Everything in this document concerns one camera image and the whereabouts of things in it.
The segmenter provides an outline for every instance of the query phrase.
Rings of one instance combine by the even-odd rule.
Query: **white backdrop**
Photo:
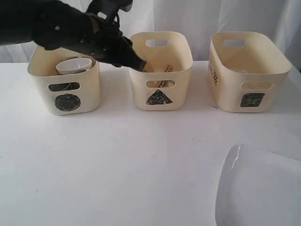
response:
[[[63,0],[85,11],[91,0]],[[189,42],[194,60],[207,60],[217,31],[255,31],[270,37],[301,68],[301,0],[134,0],[120,13],[128,37],[142,31],[177,31]],[[34,43],[0,47],[0,62],[28,62]]]

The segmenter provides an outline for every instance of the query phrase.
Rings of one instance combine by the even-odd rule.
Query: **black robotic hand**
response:
[[[146,62],[119,29],[119,9],[129,11],[133,0],[93,0],[86,13],[59,0],[10,0],[0,3],[0,45],[34,41],[47,50],[60,47],[97,61],[137,70]],[[99,12],[107,17],[100,18]]]

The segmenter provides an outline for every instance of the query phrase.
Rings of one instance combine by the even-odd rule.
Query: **white bowl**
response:
[[[73,74],[89,70],[91,67],[90,58],[77,56],[59,62],[55,68],[60,74]]]

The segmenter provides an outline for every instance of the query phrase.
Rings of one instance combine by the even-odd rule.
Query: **white table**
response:
[[[2,226],[214,226],[227,151],[256,145],[301,159],[301,75],[293,68],[265,113],[215,109],[207,62],[185,105],[146,112],[126,68],[101,65],[103,103],[48,113],[27,64],[0,64]]]

